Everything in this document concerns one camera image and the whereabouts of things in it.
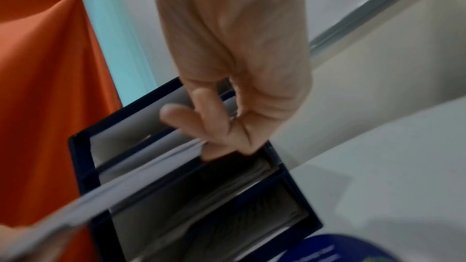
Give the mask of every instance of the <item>table surface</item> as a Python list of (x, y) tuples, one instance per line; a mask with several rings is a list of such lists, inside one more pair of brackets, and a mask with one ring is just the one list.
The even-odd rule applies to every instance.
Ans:
[(466, 261), (466, 98), (385, 124), (291, 171), (324, 229), (406, 262)]

